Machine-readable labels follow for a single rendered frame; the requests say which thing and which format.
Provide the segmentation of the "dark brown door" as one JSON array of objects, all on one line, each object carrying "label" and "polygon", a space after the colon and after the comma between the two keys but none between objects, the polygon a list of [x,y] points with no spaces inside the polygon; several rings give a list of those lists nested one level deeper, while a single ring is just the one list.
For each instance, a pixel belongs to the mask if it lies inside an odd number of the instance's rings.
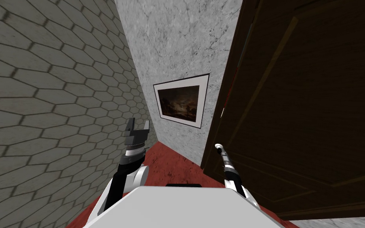
[{"label": "dark brown door", "polygon": [[243,0],[201,163],[284,220],[365,217],[365,0]]}]

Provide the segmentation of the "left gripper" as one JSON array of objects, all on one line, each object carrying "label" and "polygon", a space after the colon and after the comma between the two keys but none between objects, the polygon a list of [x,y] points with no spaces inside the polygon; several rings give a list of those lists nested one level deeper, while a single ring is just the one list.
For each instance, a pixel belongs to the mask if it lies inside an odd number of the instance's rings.
[{"label": "left gripper", "polygon": [[141,130],[134,130],[134,126],[135,126],[135,118],[129,118],[124,132],[125,136],[124,144],[127,146],[142,144],[148,138],[148,133],[150,131],[149,120],[145,121],[144,128]]}]

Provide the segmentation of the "framed dark landscape picture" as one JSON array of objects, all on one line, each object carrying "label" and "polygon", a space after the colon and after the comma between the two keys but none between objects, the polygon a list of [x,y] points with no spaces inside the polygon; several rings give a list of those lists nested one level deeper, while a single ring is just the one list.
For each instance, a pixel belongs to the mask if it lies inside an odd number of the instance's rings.
[{"label": "framed dark landscape picture", "polygon": [[200,129],[210,74],[153,85],[161,119]]}]

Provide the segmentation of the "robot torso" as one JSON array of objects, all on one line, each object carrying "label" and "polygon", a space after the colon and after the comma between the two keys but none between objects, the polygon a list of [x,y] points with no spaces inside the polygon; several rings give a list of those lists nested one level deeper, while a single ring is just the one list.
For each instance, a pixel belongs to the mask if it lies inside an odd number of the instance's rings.
[{"label": "robot torso", "polygon": [[140,186],[84,228],[284,228],[229,188]]}]

